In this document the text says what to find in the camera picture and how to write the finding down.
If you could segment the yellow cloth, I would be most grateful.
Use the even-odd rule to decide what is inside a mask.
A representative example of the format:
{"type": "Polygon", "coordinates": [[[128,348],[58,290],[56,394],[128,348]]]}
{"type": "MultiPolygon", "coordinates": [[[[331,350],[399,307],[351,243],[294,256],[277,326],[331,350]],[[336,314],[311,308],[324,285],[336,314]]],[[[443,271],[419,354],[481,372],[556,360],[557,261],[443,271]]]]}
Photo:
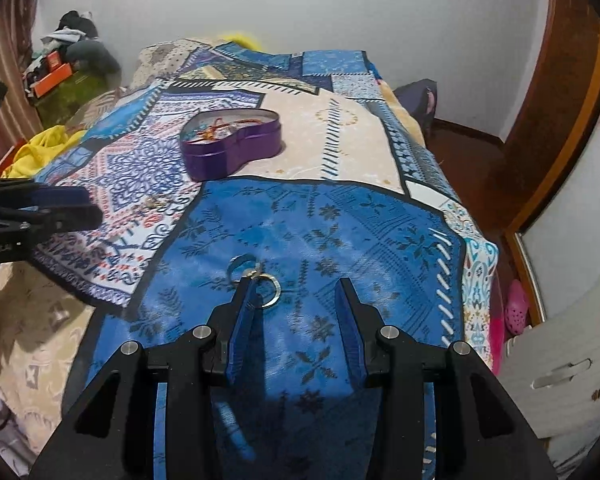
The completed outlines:
{"type": "Polygon", "coordinates": [[[67,129],[57,125],[32,136],[30,141],[18,148],[1,177],[17,179],[36,176],[59,155],[77,146],[85,133],[85,129],[67,129]]]}

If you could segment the pile of clothes and boxes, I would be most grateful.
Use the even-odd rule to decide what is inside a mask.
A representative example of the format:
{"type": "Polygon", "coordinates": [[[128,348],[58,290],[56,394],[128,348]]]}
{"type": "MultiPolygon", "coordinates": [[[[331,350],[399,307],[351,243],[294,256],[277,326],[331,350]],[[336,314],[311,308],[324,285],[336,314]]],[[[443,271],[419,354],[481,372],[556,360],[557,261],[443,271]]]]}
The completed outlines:
{"type": "Polygon", "coordinates": [[[68,122],[82,106],[120,84],[120,64],[100,39],[90,14],[65,13],[41,42],[22,80],[43,127],[68,122]]]}

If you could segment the blue patchwork bedspread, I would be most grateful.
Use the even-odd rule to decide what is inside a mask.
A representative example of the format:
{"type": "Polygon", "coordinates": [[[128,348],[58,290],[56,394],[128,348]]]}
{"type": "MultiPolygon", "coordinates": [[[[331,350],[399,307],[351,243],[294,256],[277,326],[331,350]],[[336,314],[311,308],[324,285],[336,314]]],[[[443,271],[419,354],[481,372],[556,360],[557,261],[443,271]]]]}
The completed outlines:
{"type": "Polygon", "coordinates": [[[254,317],[238,384],[212,396],[225,477],[362,479],[379,394],[351,385],[337,283],[417,340],[463,338],[490,360],[498,248],[364,53],[174,47],[166,64],[144,50],[126,96],[35,176],[84,186],[104,221],[0,266],[0,452],[26,474],[117,348],[203,323],[233,295],[230,259],[250,252],[282,298],[254,317]],[[194,181],[178,134],[227,108],[279,114],[282,149],[194,181]],[[172,203],[135,212],[151,195],[172,203]]]}

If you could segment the dark purple pillow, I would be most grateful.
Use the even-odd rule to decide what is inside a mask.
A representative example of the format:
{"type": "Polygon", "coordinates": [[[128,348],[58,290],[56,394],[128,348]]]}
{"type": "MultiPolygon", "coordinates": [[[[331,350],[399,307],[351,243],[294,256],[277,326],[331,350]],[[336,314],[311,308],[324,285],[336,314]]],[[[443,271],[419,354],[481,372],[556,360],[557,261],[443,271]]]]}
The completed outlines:
{"type": "Polygon", "coordinates": [[[422,134],[430,133],[436,117],[438,85],[432,79],[421,79],[393,90],[399,103],[418,122],[422,134]]]}

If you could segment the white cabinet with stickers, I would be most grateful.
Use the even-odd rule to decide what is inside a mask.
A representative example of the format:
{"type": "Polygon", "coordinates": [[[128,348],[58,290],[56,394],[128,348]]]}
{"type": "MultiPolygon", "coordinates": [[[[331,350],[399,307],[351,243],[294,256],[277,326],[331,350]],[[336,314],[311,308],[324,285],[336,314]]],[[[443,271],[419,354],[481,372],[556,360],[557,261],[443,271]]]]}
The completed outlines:
{"type": "Polygon", "coordinates": [[[600,437],[600,280],[510,340],[498,379],[546,445],[557,477],[568,478],[600,437]]]}

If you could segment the white sliding wardrobe door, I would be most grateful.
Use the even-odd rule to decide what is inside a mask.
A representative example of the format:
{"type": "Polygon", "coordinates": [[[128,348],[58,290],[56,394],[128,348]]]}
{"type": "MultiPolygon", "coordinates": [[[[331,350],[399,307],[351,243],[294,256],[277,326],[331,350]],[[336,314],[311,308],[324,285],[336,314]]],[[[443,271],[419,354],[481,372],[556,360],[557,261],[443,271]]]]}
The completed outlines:
{"type": "Polygon", "coordinates": [[[522,234],[547,321],[600,279],[600,116],[569,176],[522,234]]]}

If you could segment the wooden wardrobe frame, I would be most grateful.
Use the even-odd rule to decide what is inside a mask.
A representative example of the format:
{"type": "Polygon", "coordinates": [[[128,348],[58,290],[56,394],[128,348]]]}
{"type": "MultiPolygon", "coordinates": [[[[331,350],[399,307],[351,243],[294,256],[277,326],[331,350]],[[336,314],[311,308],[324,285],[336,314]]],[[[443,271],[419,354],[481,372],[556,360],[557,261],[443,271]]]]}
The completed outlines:
{"type": "Polygon", "coordinates": [[[600,14],[548,0],[538,60],[504,145],[508,235],[526,232],[573,170],[600,116],[600,14]]]}

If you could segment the silver ring keychain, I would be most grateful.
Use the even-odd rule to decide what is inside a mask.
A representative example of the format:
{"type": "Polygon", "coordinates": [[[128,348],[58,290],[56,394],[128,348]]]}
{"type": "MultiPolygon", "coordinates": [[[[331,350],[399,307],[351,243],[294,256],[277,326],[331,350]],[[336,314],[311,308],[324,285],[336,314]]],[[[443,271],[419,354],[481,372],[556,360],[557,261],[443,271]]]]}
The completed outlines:
{"type": "Polygon", "coordinates": [[[282,298],[282,285],[273,275],[266,273],[263,262],[250,252],[237,255],[230,259],[226,268],[228,284],[236,288],[242,280],[250,280],[257,286],[268,285],[270,294],[262,299],[261,308],[269,309],[278,304],[282,298]]]}

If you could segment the pink slipper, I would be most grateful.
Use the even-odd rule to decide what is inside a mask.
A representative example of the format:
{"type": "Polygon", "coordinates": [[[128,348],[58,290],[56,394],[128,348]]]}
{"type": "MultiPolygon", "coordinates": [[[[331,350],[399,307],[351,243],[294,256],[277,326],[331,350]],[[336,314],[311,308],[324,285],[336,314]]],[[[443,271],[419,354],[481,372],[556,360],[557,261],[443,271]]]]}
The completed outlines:
{"type": "Polygon", "coordinates": [[[513,280],[510,283],[506,305],[504,308],[505,325],[509,333],[514,336],[524,332],[527,326],[529,301],[521,281],[513,280]]]}

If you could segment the striped red curtain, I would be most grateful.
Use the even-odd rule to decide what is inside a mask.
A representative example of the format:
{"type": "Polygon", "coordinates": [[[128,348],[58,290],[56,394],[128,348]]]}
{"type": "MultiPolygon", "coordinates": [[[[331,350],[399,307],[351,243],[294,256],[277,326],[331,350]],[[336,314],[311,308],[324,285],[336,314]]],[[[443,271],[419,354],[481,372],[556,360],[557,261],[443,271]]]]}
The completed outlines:
{"type": "Polygon", "coordinates": [[[0,81],[7,87],[0,107],[0,159],[19,140],[43,130],[22,82],[22,73],[32,60],[37,4],[38,0],[0,0],[0,81]]]}

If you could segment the orange box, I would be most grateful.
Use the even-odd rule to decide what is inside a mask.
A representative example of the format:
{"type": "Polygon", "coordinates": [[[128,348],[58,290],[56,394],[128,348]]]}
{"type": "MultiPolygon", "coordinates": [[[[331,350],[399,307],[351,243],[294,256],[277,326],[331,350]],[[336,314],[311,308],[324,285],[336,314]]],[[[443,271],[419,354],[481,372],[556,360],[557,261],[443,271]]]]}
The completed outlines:
{"type": "Polygon", "coordinates": [[[59,65],[56,70],[53,70],[45,77],[32,84],[33,94],[37,99],[41,99],[46,93],[57,87],[66,79],[70,78],[73,74],[73,70],[70,63],[64,63],[59,65]]]}

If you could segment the small beaded jewelry piece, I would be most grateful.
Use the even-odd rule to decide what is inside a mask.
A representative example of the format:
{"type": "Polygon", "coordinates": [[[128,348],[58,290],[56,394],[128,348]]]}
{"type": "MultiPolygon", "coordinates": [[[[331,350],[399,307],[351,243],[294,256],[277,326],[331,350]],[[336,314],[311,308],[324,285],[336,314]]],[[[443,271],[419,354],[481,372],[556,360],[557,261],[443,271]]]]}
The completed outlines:
{"type": "Polygon", "coordinates": [[[149,211],[165,211],[170,207],[172,200],[166,195],[146,196],[134,205],[134,211],[138,214],[148,214],[149,211]]]}

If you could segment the purple heart-shaped tin box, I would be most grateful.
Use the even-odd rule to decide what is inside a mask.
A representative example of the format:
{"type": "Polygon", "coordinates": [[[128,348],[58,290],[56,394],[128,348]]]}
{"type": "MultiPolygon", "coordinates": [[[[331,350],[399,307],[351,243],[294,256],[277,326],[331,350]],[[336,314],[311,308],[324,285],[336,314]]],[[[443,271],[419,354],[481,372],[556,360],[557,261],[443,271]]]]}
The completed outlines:
{"type": "Polygon", "coordinates": [[[186,122],[178,142],[192,180],[220,180],[248,162],[275,157],[283,145],[282,124],[272,110],[207,110],[186,122]]]}

